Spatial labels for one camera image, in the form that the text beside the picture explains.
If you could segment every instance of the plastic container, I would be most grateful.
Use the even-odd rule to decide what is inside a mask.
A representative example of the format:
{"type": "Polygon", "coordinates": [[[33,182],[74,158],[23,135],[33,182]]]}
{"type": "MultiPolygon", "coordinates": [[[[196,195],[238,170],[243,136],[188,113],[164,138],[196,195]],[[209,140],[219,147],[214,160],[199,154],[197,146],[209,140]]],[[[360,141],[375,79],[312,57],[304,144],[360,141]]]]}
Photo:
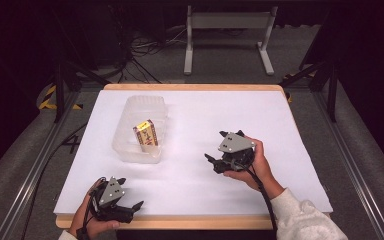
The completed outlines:
{"type": "Polygon", "coordinates": [[[163,97],[129,97],[114,134],[112,148],[124,162],[158,163],[164,144],[166,121],[167,108],[163,97]],[[133,127],[148,119],[154,123],[158,139],[158,146],[146,146],[151,153],[142,151],[133,131],[133,127]]]}

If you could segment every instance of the table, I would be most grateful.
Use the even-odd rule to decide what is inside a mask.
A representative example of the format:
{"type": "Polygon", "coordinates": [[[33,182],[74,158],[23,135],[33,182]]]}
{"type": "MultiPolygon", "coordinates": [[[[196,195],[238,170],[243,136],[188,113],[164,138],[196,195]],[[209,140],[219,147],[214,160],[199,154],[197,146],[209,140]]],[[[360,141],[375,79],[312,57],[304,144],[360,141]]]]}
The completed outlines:
{"type": "Polygon", "coordinates": [[[126,200],[123,200],[126,196],[123,197],[120,205],[130,206],[131,203],[138,202],[139,198],[140,200],[145,200],[143,208],[135,214],[134,220],[130,224],[124,224],[122,226],[123,229],[270,229],[270,218],[267,214],[267,209],[264,210],[265,204],[261,195],[253,195],[255,191],[248,189],[241,182],[225,179],[215,174],[212,171],[212,165],[206,162],[203,156],[204,151],[215,157],[221,156],[220,152],[216,150],[222,140],[222,137],[217,137],[218,131],[230,131],[231,129],[224,129],[224,127],[236,125],[242,125],[243,128],[241,130],[244,130],[245,134],[249,132],[248,135],[260,139],[262,137],[261,131],[266,132],[264,136],[266,156],[269,159],[273,173],[275,176],[278,176],[279,181],[285,187],[290,187],[298,199],[303,200],[309,197],[321,211],[332,212],[326,193],[318,181],[308,153],[299,137],[298,129],[293,121],[281,87],[277,85],[111,84],[107,85],[98,97],[82,143],[64,184],[55,208],[57,226],[68,228],[74,211],[77,209],[78,204],[80,204],[84,192],[90,187],[90,184],[97,177],[102,176],[103,172],[109,174],[111,171],[115,171],[113,169],[117,169],[117,173],[121,174],[121,172],[124,172],[123,176],[116,177],[127,178],[123,187],[130,189],[127,190],[126,196],[132,196],[132,199],[126,198],[126,200]],[[115,117],[116,119],[114,119],[110,111],[118,109],[117,111],[119,112],[114,115],[119,116],[122,111],[120,106],[123,105],[123,102],[108,100],[114,96],[113,100],[119,100],[125,99],[132,94],[141,93],[164,96],[169,109],[169,122],[171,122],[171,125],[166,133],[168,136],[166,136],[166,145],[163,148],[164,160],[156,165],[148,164],[144,166],[141,164],[122,163],[109,146],[113,137],[112,134],[105,133],[109,129],[114,131],[114,125],[118,122],[118,118],[115,117]],[[231,105],[227,106],[227,109],[232,108],[238,111],[237,114],[231,114],[232,118],[230,120],[224,118],[224,116],[220,116],[222,117],[221,119],[211,119],[215,115],[223,115],[223,112],[227,112],[225,111],[226,107],[221,107],[221,110],[214,109],[213,113],[208,112],[208,115],[203,116],[205,121],[198,121],[200,129],[207,131],[207,129],[214,129],[214,126],[219,126],[222,129],[216,127],[217,129],[214,129],[214,132],[207,131],[208,134],[206,134],[205,138],[199,139],[199,141],[191,141],[190,148],[180,149],[181,151],[179,151],[176,142],[182,140],[182,137],[193,138],[192,135],[200,131],[196,126],[193,127],[192,131],[188,131],[184,126],[182,127],[182,124],[187,124],[187,122],[179,124],[179,121],[176,122],[176,120],[182,119],[182,121],[185,121],[184,119],[188,119],[190,116],[182,118],[179,114],[199,112],[203,111],[202,109],[206,109],[204,111],[212,110],[212,104],[220,102],[220,98],[217,98],[213,99],[213,101],[205,101],[205,104],[190,105],[187,111],[185,109],[182,111],[181,106],[183,105],[181,104],[187,102],[187,98],[191,96],[200,96],[198,100],[206,100],[206,98],[209,99],[213,96],[241,96],[239,98],[241,101],[237,101],[236,99],[238,98],[235,98],[229,103],[231,105]],[[262,97],[262,99],[255,101],[256,97],[262,97]],[[246,103],[250,102],[252,106],[247,106],[246,103]],[[265,117],[258,119],[258,121],[244,118],[238,124],[235,121],[238,116],[235,115],[243,116],[246,110],[250,108],[256,110],[265,109],[264,114],[259,114],[258,112],[260,111],[255,111],[249,113],[250,116],[265,117]],[[275,122],[280,125],[263,125],[259,128],[264,130],[255,129],[255,126],[260,126],[260,121],[264,123],[273,117],[276,118],[274,119],[275,122]],[[198,142],[202,142],[202,145],[195,148],[194,146],[198,142]],[[284,149],[279,151],[279,147],[276,145],[282,145],[284,149]],[[288,154],[290,154],[289,156],[293,155],[296,159],[291,160],[292,157],[286,157],[288,154]],[[198,160],[192,163],[187,160],[188,156],[198,160]],[[98,161],[94,160],[97,157],[101,159],[99,164],[96,164],[98,161]],[[187,171],[179,174],[176,168],[178,166],[185,166],[187,171]],[[172,181],[173,179],[167,176],[175,176],[175,181],[172,181]],[[205,190],[205,186],[210,186],[210,191],[205,190]],[[199,194],[187,195],[188,192],[185,193],[185,189],[198,189],[195,192],[202,192],[202,195],[205,196],[202,197],[199,194]],[[188,197],[182,199],[182,196],[176,195],[177,191],[183,191],[180,195],[188,197]],[[164,199],[166,198],[171,199],[172,202],[165,206],[164,199]],[[232,212],[225,214],[223,211],[227,211],[226,207],[223,207],[224,204],[220,204],[220,201],[228,206],[228,211],[232,212]],[[238,202],[246,202],[243,205],[249,206],[242,207],[238,202]],[[206,205],[212,206],[211,209],[206,209],[206,205]],[[221,205],[219,209],[213,209],[217,208],[214,206],[218,205],[221,205]]]}

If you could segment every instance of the white sleeve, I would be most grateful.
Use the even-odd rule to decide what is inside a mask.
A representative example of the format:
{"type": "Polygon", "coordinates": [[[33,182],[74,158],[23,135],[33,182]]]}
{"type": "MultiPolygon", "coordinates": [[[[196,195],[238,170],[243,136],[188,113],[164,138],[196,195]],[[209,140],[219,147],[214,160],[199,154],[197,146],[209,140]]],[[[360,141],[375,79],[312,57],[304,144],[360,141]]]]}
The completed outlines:
{"type": "Polygon", "coordinates": [[[73,235],[69,234],[67,231],[62,231],[58,240],[77,240],[73,235]]]}
{"type": "Polygon", "coordinates": [[[278,240],[348,239],[312,202],[299,202],[288,188],[270,202],[278,220],[278,240]]]}

